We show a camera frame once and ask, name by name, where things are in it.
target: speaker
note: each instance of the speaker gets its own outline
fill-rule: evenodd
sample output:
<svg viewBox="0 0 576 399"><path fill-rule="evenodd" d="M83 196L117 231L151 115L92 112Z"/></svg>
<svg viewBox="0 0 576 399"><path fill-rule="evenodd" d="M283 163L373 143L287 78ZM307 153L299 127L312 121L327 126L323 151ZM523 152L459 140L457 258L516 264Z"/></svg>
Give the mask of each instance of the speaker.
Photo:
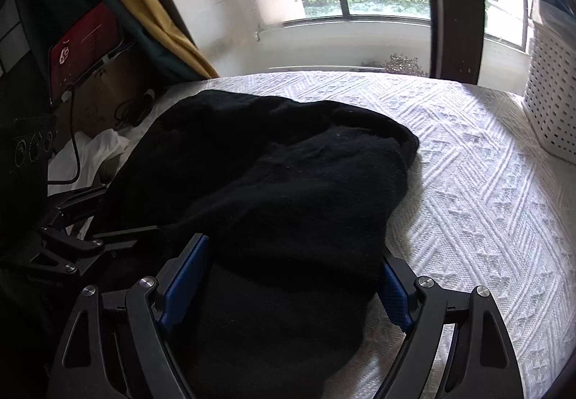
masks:
<svg viewBox="0 0 576 399"><path fill-rule="evenodd" d="M42 214L55 137L54 115L0 124L0 247L32 228Z"/></svg>

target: white bedspread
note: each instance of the white bedspread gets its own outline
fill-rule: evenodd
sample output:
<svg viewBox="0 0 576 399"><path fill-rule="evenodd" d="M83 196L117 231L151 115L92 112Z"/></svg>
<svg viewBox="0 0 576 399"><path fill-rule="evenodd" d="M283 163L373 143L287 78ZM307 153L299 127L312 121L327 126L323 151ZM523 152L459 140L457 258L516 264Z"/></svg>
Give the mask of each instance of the white bedspread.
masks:
<svg viewBox="0 0 576 399"><path fill-rule="evenodd" d="M176 86L126 136L135 144L159 114L203 89L330 99L409 127L420 149L408 194L388 223L388 247L447 289L489 287L526 399L546 392L576 345L576 166L540 148L518 96L408 76L257 74ZM450 335L445 329L422 397L434 397ZM326 383L324 397L372 398L402 339L375 298L364 343Z"/></svg>

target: bed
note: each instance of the bed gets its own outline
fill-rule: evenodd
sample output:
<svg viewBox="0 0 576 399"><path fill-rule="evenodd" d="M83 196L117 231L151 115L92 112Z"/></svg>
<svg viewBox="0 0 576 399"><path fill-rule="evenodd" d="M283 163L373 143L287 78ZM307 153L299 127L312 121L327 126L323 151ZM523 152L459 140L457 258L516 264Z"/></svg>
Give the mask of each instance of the bed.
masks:
<svg viewBox="0 0 576 399"><path fill-rule="evenodd" d="M576 165L538 144L521 98L450 81L357 72L280 72L178 85L122 134L125 163L153 121L204 89L330 99L375 110L420 138L387 244L448 289L491 290L517 354L526 399L539 399L576 346ZM433 398L450 346L446 326L422 397ZM403 334L377 298L361 348L326 382L325 399L372 398Z"/></svg>

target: black device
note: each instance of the black device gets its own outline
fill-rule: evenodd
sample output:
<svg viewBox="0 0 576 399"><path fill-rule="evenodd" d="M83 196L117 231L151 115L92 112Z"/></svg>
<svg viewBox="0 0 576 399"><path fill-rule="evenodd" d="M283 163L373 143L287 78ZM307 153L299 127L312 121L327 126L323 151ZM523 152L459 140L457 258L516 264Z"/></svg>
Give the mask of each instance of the black device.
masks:
<svg viewBox="0 0 576 399"><path fill-rule="evenodd" d="M44 210L55 136L53 115L0 124L0 247L30 228Z"/></svg>
<svg viewBox="0 0 576 399"><path fill-rule="evenodd" d="M193 235L157 275L102 293L93 280L109 258L162 245L157 227L92 235L62 229L94 213L104 187L51 196L48 211L19 245L0 258L15 275L71 295L53 362L48 399L193 399L166 341L182 321L210 265L210 241ZM417 277L385 248L378 295L406 338L375 399L418 399L444 324L454 334L437 399L521 399L518 363L489 289L446 290Z"/></svg>

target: white plastic basket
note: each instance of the white plastic basket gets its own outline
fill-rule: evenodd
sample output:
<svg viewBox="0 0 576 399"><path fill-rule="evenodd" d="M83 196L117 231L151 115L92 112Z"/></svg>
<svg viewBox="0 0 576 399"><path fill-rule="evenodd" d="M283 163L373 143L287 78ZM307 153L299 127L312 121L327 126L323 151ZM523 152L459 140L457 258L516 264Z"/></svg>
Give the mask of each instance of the white plastic basket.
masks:
<svg viewBox="0 0 576 399"><path fill-rule="evenodd" d="M542 147L576 163L576 21L554 6L537 3L522 105Z"/></svg>

